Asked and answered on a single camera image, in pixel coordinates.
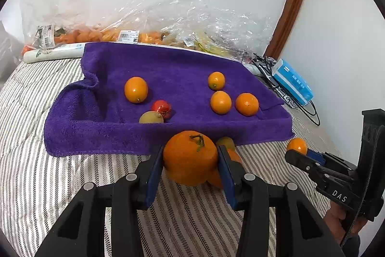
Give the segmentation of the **right hand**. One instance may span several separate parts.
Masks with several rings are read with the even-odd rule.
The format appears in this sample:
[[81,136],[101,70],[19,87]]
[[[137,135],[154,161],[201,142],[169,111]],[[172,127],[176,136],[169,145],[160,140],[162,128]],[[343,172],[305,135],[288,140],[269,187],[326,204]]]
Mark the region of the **right hand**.
[[[330,209],[327,210],[323,220],[330,229],[334,239],[338,244],[341,243],[346,231],[343,229],[341,222],[345,220],[346,212],[338,204],[330,202]],[[355,236],[359,231],[367,224],[368,220],[366,218],[359,217],[354,223],[350,236]]]

